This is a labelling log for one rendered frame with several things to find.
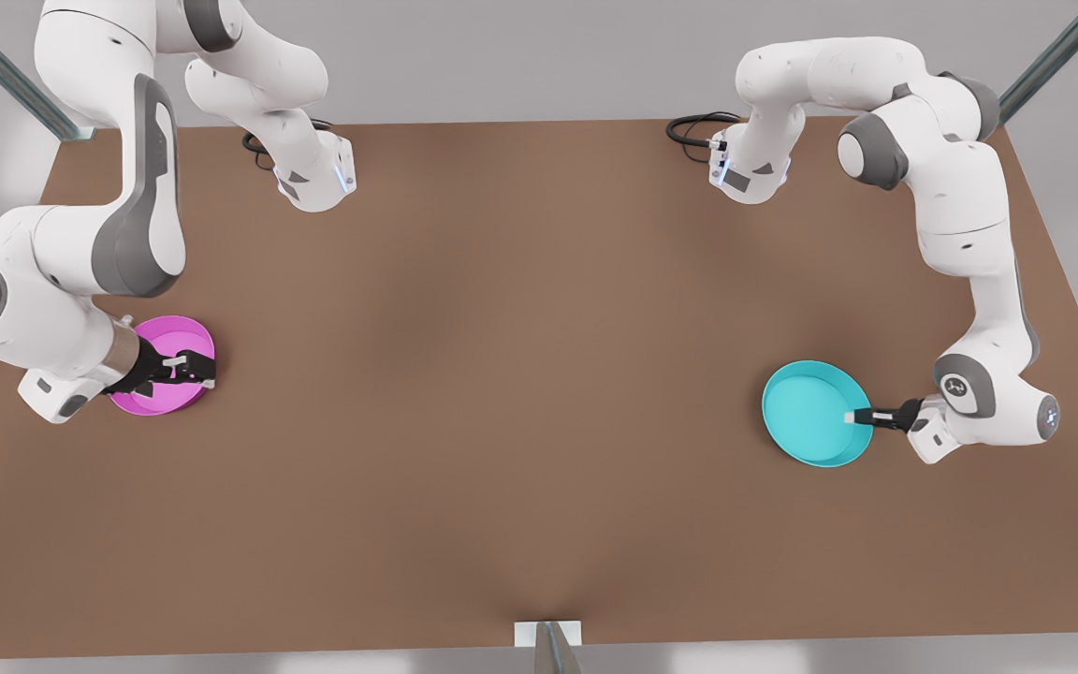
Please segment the pink plate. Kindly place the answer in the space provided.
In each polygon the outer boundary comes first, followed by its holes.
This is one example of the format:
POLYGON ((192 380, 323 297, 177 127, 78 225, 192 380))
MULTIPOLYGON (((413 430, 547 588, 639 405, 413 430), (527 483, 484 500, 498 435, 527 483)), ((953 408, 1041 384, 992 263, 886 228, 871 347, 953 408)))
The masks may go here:
MULTIPOLYGON (((175 357, 179 350, 192 349, 215 359, 215 342, 205 325, 180 315, 164 315, 138 324, 134 329, 138 340, 149 341, 158 354, 175 357)), ((138 417, 158 417, 191 405, 206 388, 197 384, 155 384, 153 394, 109 394, 110 399, 138 417)))

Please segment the blue plate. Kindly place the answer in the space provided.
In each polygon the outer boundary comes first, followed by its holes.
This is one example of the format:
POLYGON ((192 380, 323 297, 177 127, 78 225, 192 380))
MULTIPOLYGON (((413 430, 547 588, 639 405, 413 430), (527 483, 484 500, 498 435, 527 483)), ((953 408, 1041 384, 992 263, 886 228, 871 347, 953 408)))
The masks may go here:
POLYGON ((871 405, 847 372, 820 361, 794 361, 768 379, 761 410, 771 438, 796 460, 837 468, 863 456, 872 427, 854 421, 871 405))

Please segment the silver frame post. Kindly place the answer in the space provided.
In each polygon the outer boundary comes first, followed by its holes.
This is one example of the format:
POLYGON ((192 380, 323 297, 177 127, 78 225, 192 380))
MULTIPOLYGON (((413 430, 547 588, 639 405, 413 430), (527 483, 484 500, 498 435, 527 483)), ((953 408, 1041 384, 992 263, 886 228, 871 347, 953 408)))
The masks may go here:
POLYGON ((1018 75, 999 98, 999 124, 1004 126, 1017 112, 1078 54, 1078 14, 1048 44, 1035 60, 1018 75))
POLYGON ((533 648, 533 674, 583 674, 575 647, 582 639, 581 622, 516 622, 515 648, 533 648))
POLYGON ((71 118, 65 115, 59 106, 52 101, 42 90, 39 90, 29 77, 0 51, 0 88, 63 142, 87 141, 93 139, 95 129, 89 126, 77 126, 71 118))

